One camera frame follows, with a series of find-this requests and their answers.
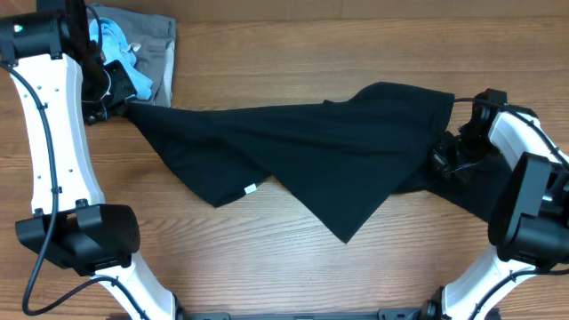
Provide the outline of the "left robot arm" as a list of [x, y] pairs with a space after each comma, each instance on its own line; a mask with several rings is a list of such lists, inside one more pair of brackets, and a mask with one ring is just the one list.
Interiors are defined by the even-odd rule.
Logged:
[[175, 295], [140, 254], [133, 210], [108, 204], [92, 168], [85, 126], [133, 93], [121, 65], [104, 65], [83, 4], [43, 6], [1, 21], [1, 66], [23, 107], [33, 170], [32, 215], [16, 223], [37, 263], [101, 284], [131, 319], [182, 319]]

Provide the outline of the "black t-shirt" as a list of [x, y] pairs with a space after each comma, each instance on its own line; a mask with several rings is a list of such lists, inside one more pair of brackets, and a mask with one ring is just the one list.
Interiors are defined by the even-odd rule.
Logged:
[[469, 161], [467, 183], [429, 168], [453, 103], [451, 93], [376, 83], [343, 102], [222, 111], [132, 105], [126, 116], [210, 205], [232, 203], [272, 177], [347, 242], [393, 194], [427, 190], [490, 219], [511, 174], [501, 156]]

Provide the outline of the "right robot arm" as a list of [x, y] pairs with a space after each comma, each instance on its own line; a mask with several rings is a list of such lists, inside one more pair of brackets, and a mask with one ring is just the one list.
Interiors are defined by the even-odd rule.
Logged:
[[474, 100], [472, 117], [431, 153], [444, 177], [499, 154], [511, 174], [488, 220], [489, 246], [454, 282], [437, 290], [421, 319], [486, 319], [493, 307], [534, 276], [558, 276], [568, 262], [568, 157], [529, 108]]

